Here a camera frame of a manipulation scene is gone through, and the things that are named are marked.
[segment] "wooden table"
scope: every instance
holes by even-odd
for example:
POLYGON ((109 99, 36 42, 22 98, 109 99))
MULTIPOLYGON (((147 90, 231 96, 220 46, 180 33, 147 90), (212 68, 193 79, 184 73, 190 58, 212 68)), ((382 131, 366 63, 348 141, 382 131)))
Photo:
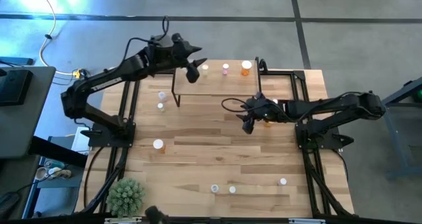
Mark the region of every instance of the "wooden table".
MULTIPOLYGON (((305 70, 305 75, 310 100, 327 98, 322 71, 305 70)), ((292 99, 288 78, 261 79, 262 92, 267 97, 292 99)), ((247 135, 241 121, 222 109, 220 102, 227 96, 184 96, 181 107, 169 99, 162 113, 157 109, 158 92, 171 96, 171 80, 171 75, 157 75, 140 85, 137 132, 125 171, 126 177, 140 181, 146 189, 145 205, 139 215, 156 205, 170 216, 311 217, 294 124, 273 124, 268 128, 258 122, 253 134, 247 135), (166 145, 164 154, 152 147, 157 138, 166 145), (286 178, 287 185, 278 186, 280 178, 286 178), (217 194, 211 192, 212 184, 220 187, 217 194), (236 187, 235 194, 229 194, 230 186, 236 187)), ((118 114, 122 90, 123 84, 108 88, 101 109, 118 114)), ((238 103, 228 102, 227 106, 239 108, 238 103)), ((87 166, 95 151, 90 152, 87 166)), ((104 182, 109 153, 110 149, 105 148, 92 166, 88 200, 104 182)), ((353 213, 342 160, 330 150, 321 151, 321 160, 328 187, 353 213)), ((83 183, 84 180, 76 210, 82 209, 83 183)), ((319 189, 315 192, 322 210, 319 189)))

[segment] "small cup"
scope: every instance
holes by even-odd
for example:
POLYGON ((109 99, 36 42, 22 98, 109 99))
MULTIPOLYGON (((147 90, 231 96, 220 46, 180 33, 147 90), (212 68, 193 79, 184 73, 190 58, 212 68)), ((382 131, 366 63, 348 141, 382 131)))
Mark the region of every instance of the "small cup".
POLYGON ((231 187, 229 188, 229 192, 230 192, 230 194, 234 194, 234 193, 236 193, 236 187, 231 186, 231 187))
POLYGON ((37 172, 35 173, 35 179, 37 181, 45 179, 48 175, 48 170, 45 167, 40 167, 37 169, 37 172))
POLYGON ((208 65, 201 66, 201 69, 202 69, 202 75, 203 76, 208 75, 208 65))
POLYGON ((158 93, 158 98, 160 99, 160 102, 162 102, 162 103, 167 101, 167 96, 166 96, 166 93, 164 93, 164 92, 158 93))
POLYGON ((249 71, 252 68, 252 63, 250 61, 243 61, 242 62, 242 71, 241 74, 243 76, 248 76, 249 75, 249 71))
POLYGON ((158 152, 160 152, 162 154, 166 151, 166 146, 164 145, 164 142, 161 139, 156 139, 152 143, 152 145, 156 150, 158 150, 158 152))
POLYGON ((217 193, 218 192, 218 185, 216 185, 216 184, 211 185, 211 192, 217 193))
POLYGON ((165 109, 164 109, 164 104, 163 104, 163 103, 158 103, 158 104, 157 104, 157 108, 158 108, 161 112, 164 112, 164 111, 165 111, 165 109))
POLYGON ((227 75, 229 73, 229 65, 227 63, 223 64, 223 75, 227 75))
POLYGON ((278 181, 278 185, 283 186, 283 185, 286 185, 286 184, 287 184, 287 180, 286 180, 285 178, 281 178, 281 179, 278 181))

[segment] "metal bracket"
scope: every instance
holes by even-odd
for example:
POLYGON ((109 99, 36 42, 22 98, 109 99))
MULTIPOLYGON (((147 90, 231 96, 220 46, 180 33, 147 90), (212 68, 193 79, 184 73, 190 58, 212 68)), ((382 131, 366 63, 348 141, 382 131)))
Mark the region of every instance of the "metal bracket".
POLYGON ((101 133, 90 136, 90 147, 107 147, 107 148, 130 148, 132 146, 133 138, 135 137, 136 123, 127 124, 127 134, 124 138, 115 136, 103 125, 94 123, 93 131, 101 131, 101 133))
POLYGON ((293 74, 300 80, 305 80, 305 72, 303 70, 294 70, 293 74))
POLYGON ((323 219, 289 218, 290 224, 325 224, 323 219))
POLYGON ((296 140, 299 148, 305 149, 340 149, 354 142, 354 139, 338 134, 338 128, 328 130, 325 134, 321 134, 316 138, 308 139, 306 133, 306 124, 296 124, 296 140))

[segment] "white cable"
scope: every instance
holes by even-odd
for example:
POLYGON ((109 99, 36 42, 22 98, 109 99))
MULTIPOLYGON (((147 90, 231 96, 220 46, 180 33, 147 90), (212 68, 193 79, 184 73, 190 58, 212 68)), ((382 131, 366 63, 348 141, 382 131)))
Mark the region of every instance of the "white cable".
MULTIPOLYGON (((50 9, 51 9, 51 11, 52 11, 52 13, 53 13, 53 18, 54 18, 53 28, 51 28, 50 32, 48 33, 48 35, 49 35, 49 36, 51 36, 51 34, 53 33, 54 28, 55 28, 55 22, 56 22, 56 19, 55 19, 55 13, 54 13, 53 6, 51 6, 51 3, 50 3, 48 0, 46 0, 46 1, 47 1, 48 5, 50 6, 50 9)), ((47 44, 47 41, 48 41, 48 39, 47 39, 47 38, 45 38, 44 43, 42 44, 42 46, 41 46, 41 48, 40 48, 40 59, 41 59, 41 62, 44 64, 44 66, 46 66, 46 67, 50 67, 50 65, 48 65, 48 64, 44 61, 44 58, 42 57, 42 53, 44 52, 44 49, 45 49, 46 44, 47 44)), ((57 71, 55 71, 55 72, 56 72, 56 73, 59 73, 59 74, 62 74, 62 75, 69 75, 69 76, 73 75, 73 73, 71 73, 71 72, 61 72, 61 71, 59 71, 59 70, 57 70, 57 71)))

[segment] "orange cup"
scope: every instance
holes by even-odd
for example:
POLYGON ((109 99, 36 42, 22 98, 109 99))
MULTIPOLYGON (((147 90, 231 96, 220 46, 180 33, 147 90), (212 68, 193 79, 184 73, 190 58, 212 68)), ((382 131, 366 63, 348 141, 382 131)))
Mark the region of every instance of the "orange cup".
POLYGON ((242 71, 241 74, 243 76, 248 76, 249 75, 249 71, 252 68, 252 63, 250 61, 243 61, 242 62, 242 71))

